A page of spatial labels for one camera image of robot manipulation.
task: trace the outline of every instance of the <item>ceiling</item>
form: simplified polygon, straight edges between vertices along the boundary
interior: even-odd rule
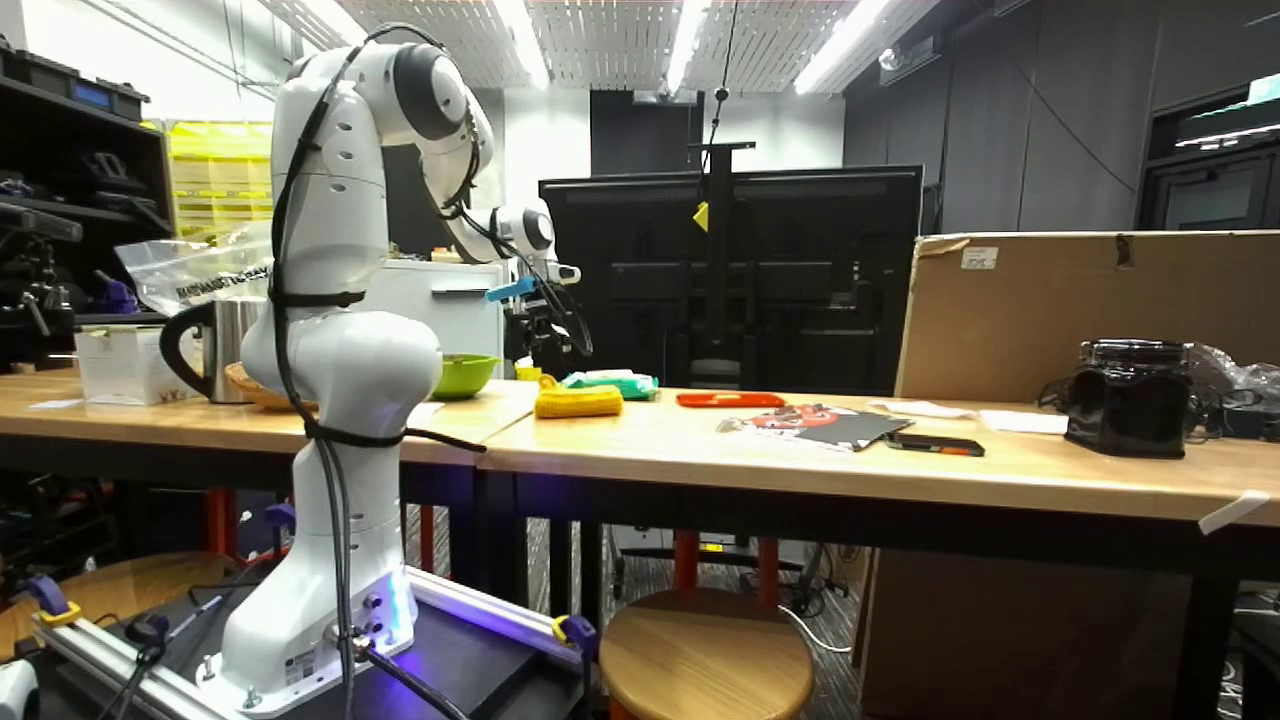
[[[325,31],[305,0],[263,0],[317,47],[341,45]],[[493,0],[337,0],[361,26],[416,23],[437,37],[470,86],[530,86],[513,37]],[[549,58],[552,86],[631,86],[658,90],[678,23],[678,0],[522,0],[530,31]],[[728,90],[788,90],[800,68],[859,0],[708,0],[701,47],[692,51],[684,90],[714,90],[728,58]],[[973,0],[891,0],[905,26],[874,26],[859,47],[871,63],[897,37],[921,31],[921,20],[943,17],[949,2]],[[856,72],[836,72],[818,90],[843,90]]]

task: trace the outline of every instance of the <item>white container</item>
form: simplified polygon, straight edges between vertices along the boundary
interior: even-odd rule
[[[366,306],[423,320],[439,350],[479,350],[504,360],[504,302],[482,292],[507,282],[504,262],[391,259],[366,279]]]
[[[159,328],[153,322],[87,322],[77,333],[77,368],[83,405],[172,405],[187,386],[159,360]]]

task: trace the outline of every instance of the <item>orange tool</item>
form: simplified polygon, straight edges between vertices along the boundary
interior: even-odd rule
[[[774,391],[675,391],[678,407],[788,407]]]

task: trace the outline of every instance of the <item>green object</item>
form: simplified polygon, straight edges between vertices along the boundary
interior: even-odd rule
[[[656,395],[656,374],[626,373],[626,368],[616,368],[616,373],[566,373],[560,380],[560,386],[602,386],[602,382],[622,391],[622,398],[651,398]]]
[[[439,360],[439,382],[433,398],[468,398],[475,395],[496,368],[496,354],[445,354]]]

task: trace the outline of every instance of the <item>black monitor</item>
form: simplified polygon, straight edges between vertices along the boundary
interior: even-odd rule
[[[708,333],[723,333],[748,386],[891,391],[914,169],[739,170],[730,208],[711,208],[728,218],[723,253],[692,222],[702,174],[538,192],[560,259],[584,268],[573,300],[597,336],[588,362],[686,382]]]

